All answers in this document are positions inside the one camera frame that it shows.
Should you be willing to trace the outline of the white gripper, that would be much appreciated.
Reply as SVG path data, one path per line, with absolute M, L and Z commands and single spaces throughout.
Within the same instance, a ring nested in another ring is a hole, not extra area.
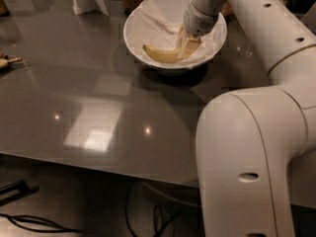
M 218 15 L 218 12 L 201 11 L 193 1 L 188 4 L 176 39 L 176 48 L 180 48 L 181 59 L 190 57 L 201 45 L 200 37 L 186 37 L 186 33 L 193 36 L 209 34 L 218 21 Z

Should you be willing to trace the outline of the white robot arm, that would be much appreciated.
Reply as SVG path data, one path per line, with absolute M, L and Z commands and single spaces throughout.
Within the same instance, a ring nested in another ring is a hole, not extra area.
M 295 237 L 288 165 L 315 149 L 316 37 L 277 0 L 192 0 L 186 31 L 209 32 L 224 3 L 271 83 L 222 94 L 198 119 L 205 237 Z

